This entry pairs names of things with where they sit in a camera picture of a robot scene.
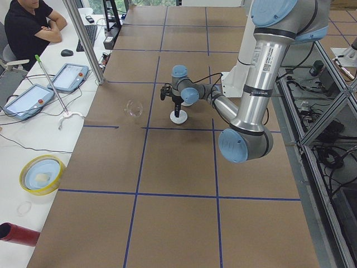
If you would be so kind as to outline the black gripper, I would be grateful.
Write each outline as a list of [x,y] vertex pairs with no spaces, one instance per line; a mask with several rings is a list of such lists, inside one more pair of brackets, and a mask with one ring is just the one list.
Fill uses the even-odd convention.
[[174,115],[175,115],[175,117],[179,117],[180,110],[181,110],[181,104],[184,102],[184,100],[181,98],[180,95],[176,96],[174,94],[171,96],[171,99],[175,104]]

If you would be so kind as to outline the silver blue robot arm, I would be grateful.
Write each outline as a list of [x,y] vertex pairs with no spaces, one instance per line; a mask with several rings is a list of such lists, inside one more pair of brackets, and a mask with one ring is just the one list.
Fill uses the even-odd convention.
[[229,124],[219,136],[220,152],[228,161],[240,163],[267,155],[273,137],[262,121],[283,54],[291,44],[317,41],[327,34],[330,6],[330,1],[253,2],[250,17],[256,45],[239,106],[216,86],[192,82],[184,65],[173,67],[172,83],[162,87],[161,99],[172,98],[175,117],[183,102],[209,102]]

